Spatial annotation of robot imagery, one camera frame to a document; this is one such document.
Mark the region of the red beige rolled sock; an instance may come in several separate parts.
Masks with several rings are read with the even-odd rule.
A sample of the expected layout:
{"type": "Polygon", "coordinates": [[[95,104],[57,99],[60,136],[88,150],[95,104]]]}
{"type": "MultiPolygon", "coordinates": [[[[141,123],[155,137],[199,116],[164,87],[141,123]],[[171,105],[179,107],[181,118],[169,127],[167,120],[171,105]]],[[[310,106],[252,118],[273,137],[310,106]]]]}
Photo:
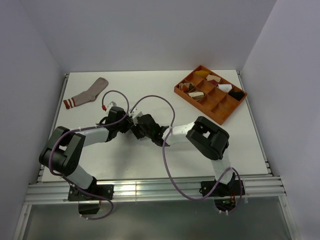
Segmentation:
{"type": "Polygon", "coordinates": [[[211,84],[213,84],[213,85],[217,85],[217,84],[220,83],[221,77],[216,76],[216,75],[211,75],[211,74],[209,74],[209,75],[206,77],[206,80],[207,80],[208,82],[210,82],[211,84]]]}

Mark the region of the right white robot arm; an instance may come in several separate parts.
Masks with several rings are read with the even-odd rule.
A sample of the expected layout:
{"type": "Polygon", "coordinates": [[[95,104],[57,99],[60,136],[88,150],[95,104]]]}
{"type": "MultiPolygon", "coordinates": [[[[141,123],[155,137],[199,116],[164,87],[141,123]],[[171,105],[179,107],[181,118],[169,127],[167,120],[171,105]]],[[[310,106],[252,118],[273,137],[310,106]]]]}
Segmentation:
{"type": "Polygon", "coordinates": [[[228,157],[230,135],[204,116],[195,121],[178,126],[161,126],[150,114],[133,114],[129,117],[131,129],[137,139],[147,137],[159,147],[190,142],[204,157],[211,160],[216,179],[217,191],[229,194],[234,188],[234,173],[228,157]]]}

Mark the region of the yellow rolled sock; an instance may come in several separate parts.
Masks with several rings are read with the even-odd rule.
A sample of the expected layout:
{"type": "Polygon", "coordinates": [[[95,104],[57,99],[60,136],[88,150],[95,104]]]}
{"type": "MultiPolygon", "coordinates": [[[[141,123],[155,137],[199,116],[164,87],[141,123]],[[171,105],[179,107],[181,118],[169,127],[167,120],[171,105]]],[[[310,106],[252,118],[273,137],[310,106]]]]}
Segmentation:
{"type": "Polygon", "coordinates": [[[195,71],[194,73],[204,79],[210,74],[209,71],[205,71],[205,70],[198,70],[198,71],[195,71]]]}

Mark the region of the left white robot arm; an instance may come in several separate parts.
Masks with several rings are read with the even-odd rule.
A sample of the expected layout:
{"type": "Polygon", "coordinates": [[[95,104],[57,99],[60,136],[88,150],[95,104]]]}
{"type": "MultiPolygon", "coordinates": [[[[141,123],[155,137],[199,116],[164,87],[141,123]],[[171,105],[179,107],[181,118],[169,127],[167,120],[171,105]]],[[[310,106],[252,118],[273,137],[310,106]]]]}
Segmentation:
{"type": "Polygon", "coordinates": [[[126,133],[134,121],[123,108],[113,106],[97,125],[80,129],[57,127],[39,155],[40,164],[78,186],[79,194],[91,200],[98,193],[97,179],[80,166],[84,147],[106,143],[119,132],[126,133]]]}

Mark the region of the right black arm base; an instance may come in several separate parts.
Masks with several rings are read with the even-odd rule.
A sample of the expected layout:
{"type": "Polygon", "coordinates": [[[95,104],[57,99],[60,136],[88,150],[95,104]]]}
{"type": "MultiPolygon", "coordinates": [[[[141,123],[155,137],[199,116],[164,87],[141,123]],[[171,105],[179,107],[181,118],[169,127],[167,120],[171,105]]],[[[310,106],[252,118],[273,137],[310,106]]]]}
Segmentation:
{"type": "Polygon", "coordinates": [[[231,185],[219,183],[210,197],[219,197],[215,199],[214,204],[219,211],[231,211],[237,206],[236,197],[245,195],[245,188],[242,180],[235,180],[231,185]]]}

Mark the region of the white rolled sock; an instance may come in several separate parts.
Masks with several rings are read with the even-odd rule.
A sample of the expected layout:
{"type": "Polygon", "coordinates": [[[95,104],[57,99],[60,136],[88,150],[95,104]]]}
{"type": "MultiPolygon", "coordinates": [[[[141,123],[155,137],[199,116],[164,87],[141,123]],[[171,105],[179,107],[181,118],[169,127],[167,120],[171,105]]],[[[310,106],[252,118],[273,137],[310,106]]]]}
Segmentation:
{"type": "Polygon", "coordinates": [[[218,84],[217,87],[225,93],[228,93],[233,88],[231,84],[218,84]]]}

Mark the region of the beige brown rolled sock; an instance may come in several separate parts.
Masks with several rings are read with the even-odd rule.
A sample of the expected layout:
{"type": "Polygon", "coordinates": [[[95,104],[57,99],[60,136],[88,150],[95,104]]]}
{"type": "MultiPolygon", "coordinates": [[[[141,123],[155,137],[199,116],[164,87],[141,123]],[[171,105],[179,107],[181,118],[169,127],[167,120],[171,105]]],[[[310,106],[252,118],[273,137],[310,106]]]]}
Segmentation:
{"type": "Polygon", "coordinates": [[[202,91],[192,91],[189,92],[187,95],[197,102],[205,96],[205,94],[202,91]]]}

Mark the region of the orange compartment tray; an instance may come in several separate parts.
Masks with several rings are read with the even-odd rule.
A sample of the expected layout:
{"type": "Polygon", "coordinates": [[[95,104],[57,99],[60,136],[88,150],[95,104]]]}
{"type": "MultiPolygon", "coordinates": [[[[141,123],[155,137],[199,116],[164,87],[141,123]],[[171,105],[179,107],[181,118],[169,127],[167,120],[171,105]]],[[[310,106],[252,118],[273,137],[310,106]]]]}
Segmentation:
{"type": "Polygon", "coordinates": [[[179,83],[175,85],[174,92],[219,125],[222,125],[230,117],[248,95],[247,92],[203,65],[199,65],[179,83]],[[221,77],[219,84],[231,84],[233,88],[229,92],[244,92],[245,97],[241,101],[237,101],[228,94],[229,92],[226,93],[220,90],[218,84],[214,85],[208,82],[206,78],[196,75],[195,71],[199,70],[208,71],[210,75],[221,77]],[[194,88],[190,92],[203,92],[204,97],[200,101],[196,101],[188,96],[189,92],[185,93],[180,90],[179,83],[185,82],[194,85],[194,88]]]}

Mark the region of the black rolled sock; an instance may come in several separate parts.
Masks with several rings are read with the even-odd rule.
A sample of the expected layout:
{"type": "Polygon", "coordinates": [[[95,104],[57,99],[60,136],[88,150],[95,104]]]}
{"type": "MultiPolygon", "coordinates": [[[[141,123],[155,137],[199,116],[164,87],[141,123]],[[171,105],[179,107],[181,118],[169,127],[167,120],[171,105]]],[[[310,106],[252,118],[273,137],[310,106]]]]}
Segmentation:
{"type": "Polygon", "coordinates": [[[242,91],[230,91],[228,94],[239,102],[245,97],[245,93],[242,91]]]}

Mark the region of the beige sock with red stripes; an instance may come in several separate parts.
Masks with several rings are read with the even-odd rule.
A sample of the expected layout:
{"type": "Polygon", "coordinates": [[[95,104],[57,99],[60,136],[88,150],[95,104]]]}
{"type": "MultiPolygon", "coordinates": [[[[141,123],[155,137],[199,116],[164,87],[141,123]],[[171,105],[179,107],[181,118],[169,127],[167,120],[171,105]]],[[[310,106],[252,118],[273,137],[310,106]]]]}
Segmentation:
{"type": "Polygon", "coordinates": [[[99,77],[87,90],[75,95],[71,98],[64,99],[63,104],[67,110],[74,107],[79,107],[81,105],[94,102],[99,94],[109,85],[109,82],[103,78],[99,77]]]}

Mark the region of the brown patterned rolled sock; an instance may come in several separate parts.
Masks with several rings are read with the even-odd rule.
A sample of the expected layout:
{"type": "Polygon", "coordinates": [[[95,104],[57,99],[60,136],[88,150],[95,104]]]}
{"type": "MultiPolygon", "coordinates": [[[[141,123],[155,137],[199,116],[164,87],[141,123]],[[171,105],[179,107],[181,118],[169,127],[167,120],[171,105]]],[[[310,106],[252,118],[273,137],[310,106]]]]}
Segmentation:
{"type": "Polygon", "coordinates": [[[191,82],[181,82],[178,84],[178,88],[184,93],[188,93],[194,88],[194,84],[191,82]]]}

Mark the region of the aluminium frame rail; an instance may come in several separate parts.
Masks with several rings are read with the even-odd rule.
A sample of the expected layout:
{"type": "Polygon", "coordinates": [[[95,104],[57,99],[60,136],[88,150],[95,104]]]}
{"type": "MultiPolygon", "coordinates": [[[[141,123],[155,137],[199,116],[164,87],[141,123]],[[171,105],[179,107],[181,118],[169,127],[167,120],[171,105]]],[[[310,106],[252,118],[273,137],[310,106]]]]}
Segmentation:
{"type": "MultiPolygon", "coordinates": [[[[279,176],[242,177],[246,198],[282,197],[286,191],[279,176]]],[[[176,178],[178,187],[188,196],[200,198],[201,182],[208,177],[176,178]]],[[[174,188],[168,178],[146,180],[111,180],[98,181],[99,185],[113,185],[114,203],[175,201],[185,198],[174,188]]],[[[39,182],[27,188],[25,205],[69,204],[67,200],[70,186],[62,182],[39,182]]]]}

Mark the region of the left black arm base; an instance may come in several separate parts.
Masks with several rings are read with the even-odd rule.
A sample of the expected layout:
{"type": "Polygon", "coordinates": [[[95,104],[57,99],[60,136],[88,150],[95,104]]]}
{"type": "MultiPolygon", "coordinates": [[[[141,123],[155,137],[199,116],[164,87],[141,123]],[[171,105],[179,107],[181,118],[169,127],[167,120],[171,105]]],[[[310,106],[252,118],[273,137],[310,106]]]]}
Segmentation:
{"type": "Polygon", "coordinates": [[[113,184],[98,184],[91,189],[82,189],[78,186],[71,185],[67,197],[68,202],[78,203],[78,213],[80,217],[86,220],[101,220],[108,217],[114,210],[112,202],[114,194],[113,184]],[[98,216],[102,210],[102,202],[107,201],[110,209],[104,215],[98,216]]]}

